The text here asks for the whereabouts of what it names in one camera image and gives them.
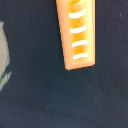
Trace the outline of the teal padded gripper finger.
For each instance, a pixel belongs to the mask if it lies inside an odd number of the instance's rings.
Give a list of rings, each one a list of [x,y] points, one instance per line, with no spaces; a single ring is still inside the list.
[[[4,33],[4,23],[0,21],[0,91],[4,85],[9,81],[11,71],[6,69],[10,63],[9,48],[7,38]]]

